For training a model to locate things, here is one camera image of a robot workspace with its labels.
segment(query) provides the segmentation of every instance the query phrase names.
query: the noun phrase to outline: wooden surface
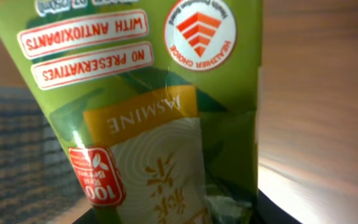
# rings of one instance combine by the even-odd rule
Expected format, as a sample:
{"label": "wooden surface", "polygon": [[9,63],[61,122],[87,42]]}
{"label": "wooden surface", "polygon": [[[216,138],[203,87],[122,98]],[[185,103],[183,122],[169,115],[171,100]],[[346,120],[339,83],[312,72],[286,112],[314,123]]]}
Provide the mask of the wooden surface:
{"label": "wooden surface", "polygon": [[260,188],[302,223],[358,223],[358,1],[267,4]]}

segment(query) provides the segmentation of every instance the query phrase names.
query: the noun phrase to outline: red badge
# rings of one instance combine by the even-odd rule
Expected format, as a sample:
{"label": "red badge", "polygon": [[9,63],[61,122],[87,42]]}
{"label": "red badge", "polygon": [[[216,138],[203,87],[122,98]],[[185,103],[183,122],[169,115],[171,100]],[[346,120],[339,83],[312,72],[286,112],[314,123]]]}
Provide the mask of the red badge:
{"label": "red badge", "polygon": [[107,150],[69,148],[75,174],[93,205],[118,206],[126,197],[119,171]]}
{"label": "red badge", "polygon": [[165,21],[164,41],[176,63],[207,71],[229,58],[237,39],[234,14],[223,0],[181,0]]}

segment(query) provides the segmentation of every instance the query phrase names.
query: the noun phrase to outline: plastic wrapper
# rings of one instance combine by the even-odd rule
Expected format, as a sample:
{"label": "plastic wrapper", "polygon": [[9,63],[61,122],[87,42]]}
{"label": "plastic wrapper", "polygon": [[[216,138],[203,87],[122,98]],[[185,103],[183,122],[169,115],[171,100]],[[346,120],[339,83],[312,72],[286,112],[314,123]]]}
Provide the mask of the plastic wrapper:
{"label": "plastic wrapper", "polygon": [[101,223],[249,222],[261,10],[0,0],[0,38]]}

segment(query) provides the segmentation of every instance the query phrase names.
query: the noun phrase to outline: wooden wall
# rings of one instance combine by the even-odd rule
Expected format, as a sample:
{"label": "wooden wall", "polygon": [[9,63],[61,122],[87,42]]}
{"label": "wooden wall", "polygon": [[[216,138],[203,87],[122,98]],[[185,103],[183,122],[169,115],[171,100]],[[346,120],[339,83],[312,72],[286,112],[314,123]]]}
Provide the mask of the wooden wall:
{"label": "wooden wall", "polygon": [[265,0],[265,37],[358,33],[358,0]]}

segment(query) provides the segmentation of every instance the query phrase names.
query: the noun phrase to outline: red triangle symbol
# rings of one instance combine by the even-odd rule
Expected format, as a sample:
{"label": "red triangle symbol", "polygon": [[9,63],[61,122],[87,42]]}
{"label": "red triangle symbol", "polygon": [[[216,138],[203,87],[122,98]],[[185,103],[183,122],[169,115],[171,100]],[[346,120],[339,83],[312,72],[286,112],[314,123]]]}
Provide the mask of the red triangle symbol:
{"label": "red triangle symbol", "polygon": [[198,54],[198,56],[203,56],[203,53],[205,51],[205,47],[198,46],[194,49],[194,51]]}
{"label": "red triangle symbol", "polygon": [[201,57],[220,25],[220,20],[197,12],[177,25],[177,28]]}

